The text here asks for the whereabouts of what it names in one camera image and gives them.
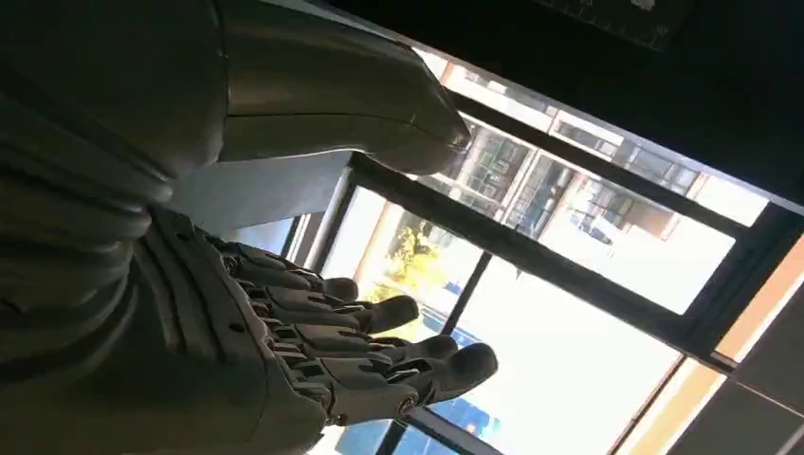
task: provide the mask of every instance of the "gray plastic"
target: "gray plastic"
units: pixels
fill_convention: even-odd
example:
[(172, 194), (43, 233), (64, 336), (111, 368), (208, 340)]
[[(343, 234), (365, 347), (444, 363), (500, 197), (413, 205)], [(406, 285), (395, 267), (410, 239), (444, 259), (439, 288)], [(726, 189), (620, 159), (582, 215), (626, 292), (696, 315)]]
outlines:
[(355, 150), (435, 173), (469, 142), (463, 119), (410, 48), (317, 16), (222, 3), (229, 57), (222, 160)]

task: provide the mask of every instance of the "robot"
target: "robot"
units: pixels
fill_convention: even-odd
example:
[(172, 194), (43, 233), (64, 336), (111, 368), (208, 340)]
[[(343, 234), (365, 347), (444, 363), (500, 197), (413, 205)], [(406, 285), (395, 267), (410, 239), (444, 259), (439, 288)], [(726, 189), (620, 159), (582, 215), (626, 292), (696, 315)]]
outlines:
[(4, 453), (297, 455), (496, 371), (483, 344), (372, 337), (416, 318), (410, 298), (357, 301), (161, 207), (219, 160), (446, 166), (469, 134), (409, 48), (257, 0), (0, 17)]

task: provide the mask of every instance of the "tree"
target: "tree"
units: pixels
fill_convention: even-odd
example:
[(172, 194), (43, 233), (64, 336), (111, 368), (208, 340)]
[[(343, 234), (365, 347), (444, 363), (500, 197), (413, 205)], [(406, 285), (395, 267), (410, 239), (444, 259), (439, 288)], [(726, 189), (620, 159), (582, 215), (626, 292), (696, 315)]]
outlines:
[(385, 276), (398, 287), (378, 284), (368, 300), (382, 301), (405, 291), (420, 294), (447, 283), (447, 273), (439, 262), (441, 250), (430, 244), (425, 230), (424, 221), (415, 228), (403, 227), (396, 237), (395, 248), (389, 251), (391, 263), (385, 270)]

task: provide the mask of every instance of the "robotic hand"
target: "robotic hand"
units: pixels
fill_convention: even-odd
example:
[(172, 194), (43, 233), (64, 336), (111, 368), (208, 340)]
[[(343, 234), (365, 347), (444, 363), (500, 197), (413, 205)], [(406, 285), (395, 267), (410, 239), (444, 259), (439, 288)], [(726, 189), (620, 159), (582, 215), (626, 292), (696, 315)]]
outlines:
[(369, 335), (410, 300), (355, 301), (158, 208), (218, 160), (350, 149), (442, 169), (468, 131), (412, 50), (257, 0), (0, 16), (3, 453), (300, 455), (327, 424), (494, 372), (482, 344)]

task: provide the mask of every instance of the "glass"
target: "glass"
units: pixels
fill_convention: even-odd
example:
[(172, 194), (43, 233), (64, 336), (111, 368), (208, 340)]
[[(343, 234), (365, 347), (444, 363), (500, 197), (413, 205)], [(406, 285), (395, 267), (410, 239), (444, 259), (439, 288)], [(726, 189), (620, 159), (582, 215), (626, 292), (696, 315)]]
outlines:
[[(473, 118), (466, 122), (474, 140), (453, 163), (454, 177), (436, 174), (419, 182), (671, 311), (685, 312), (734, 244), (549, 151)], [(510, 152), (501, 154), (503, 149)], [(668, 161), (639, 163), (663, 173), (668, 184), (684, 183), (683, 170)]]
[(494, 347), (500, 369), (433, 408), (507, 455), (606, 453), (679, 357), (497, 258), (458, 328)]
[(321, 440), (307, 454), (375, 455), (390, 425), (390, 420), (378, 420), (347, 428), (327, 427)]
[(739, 223), (751, 226), (768, 203), (764, 197), (710, 174), (703, 165), (682, 159), (639, 136), (548, 100), (532, 90), (493, 81), (449, 60), (421, 50), (417, 52), (449, 89)]
[(393, 455), (458, 455), (458, 452), (430, 438), (416, 428), (408, 427)]
[(378, 302), (400, 294), (415, 298), (419, 319), (377, 336), (420, 341), (441, 332), (481, 253), (433, 223), (358, 189), (323, 276), (353, 278), (361, 300)]

